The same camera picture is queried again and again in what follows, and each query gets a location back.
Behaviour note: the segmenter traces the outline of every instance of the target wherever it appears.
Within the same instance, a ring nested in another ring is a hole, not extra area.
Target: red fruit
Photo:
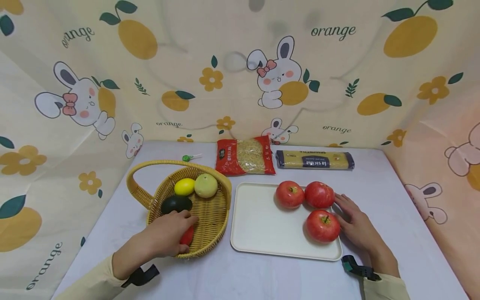
[[[322,243],[335,241],[340,234],[340,223],[336,217],[325,210],[314,210],[305,221],[310,237]]]
[[[279,184],[275,196],[278,203],[284,208],[297,208],[305,200],[301,186],[293,181],[284,181]]]
[[[190,226],[190,228],[185,231],[183,236],[180,239],[180,244],[185,244],[185,245],[190,245],[193,240],[193,226]]]
[[[335,193],[325,183],[314,181],[305,188],[305,200],[314,208],[329,208],[335,200]]]

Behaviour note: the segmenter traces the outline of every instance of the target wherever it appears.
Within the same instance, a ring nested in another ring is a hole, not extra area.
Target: spaghetti package
[[[353,170],[355,167],[349,152],[277,150],[276,161],[281,169]]]
[[[219,140],[216,145],[215,169],[223,175],[275,174],[268,136],[245,141]]]

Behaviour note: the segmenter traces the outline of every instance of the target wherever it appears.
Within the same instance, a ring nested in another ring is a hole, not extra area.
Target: beige sleeve
[[[382,280],[363,279],[365,300],[410,300],[405,282],[394,276],[378,274]]]
[[[118,280],[113,276],[113,254],[99,263],[82,278],[75,281],[56,300],[109,300],[115,298],[124,289],[126,280]]]

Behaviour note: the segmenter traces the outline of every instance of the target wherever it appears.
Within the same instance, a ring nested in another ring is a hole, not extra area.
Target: hand
[[[376,272],[400,278],[396,258],[373,227],[368,216],[344,194],[335,193],[335,203],[350,217],[350,221],[347,222],[336,215],[342,231],[355,246],[368,253],[373,269]]]
[[[198,221],[189,211],[172,211],[161,216],[143,231],[131,237],[113,254],[113,275],[119,280],[127,279],[136,269],[156,257],[188,253],[188,245],[180,245],[187,229]]]

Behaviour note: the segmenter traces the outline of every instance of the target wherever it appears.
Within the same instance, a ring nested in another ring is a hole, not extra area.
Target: bunny illustration
[[[299,128],[297,126],[289,126],[287,129],[281,129],[282,119],[275,118],[272,120],[272,127],[267,128],[262,132],[262,135],[268,135],[272,144],[280,145],[288,143],[291,133],[297,133]]]
[[[121,133],[123,141],[127,144],[127,151],[125,152],[127,158],[137,156],[138,151],[142,148],[144,137],[139,134],[140,129],[142,129],[140,124],[133,123],[131,127],[131,135],[129,135],[126,130]]]
[[[300,65],[290,59],[295,41],[293,37],[284,37],[277,47],[277,59],[267,60],[265,54],[257,49],[247,58],[247,68],[257,70],[258,87],[264,92],[258,100],[258,105],[274,109],[283,105],[280,87],[287,82],[299,81],[301,77]]]
[[[458,176],[466,176],[470,165],[480,164],[480,123],[468,134],[468,143],[445,150],[448,166]]]
[[[427,202],[427,199],[442,193],[442,187],[438,183],[432,182],[422,188],[406,184],[405,189],[424,221],[428,220],[428,218],[432,218],[437,224],[443,224],[447,221],[448,217],[443,209],[429,206]]]
[[[55,63],[53,72],[69,91],[61,96],[49,92],[38,94],[35,97],[38,111],[50,119],[63,114],[81,126],[93,125],[100,140],[105,140],[115,128],[115,119],[109,117],[114,115],[114,111],[108,111],[111,107],[105,107],[103,100],[98,99],[95,83],[89,78],[78,79],[70,67],[61,61]]]

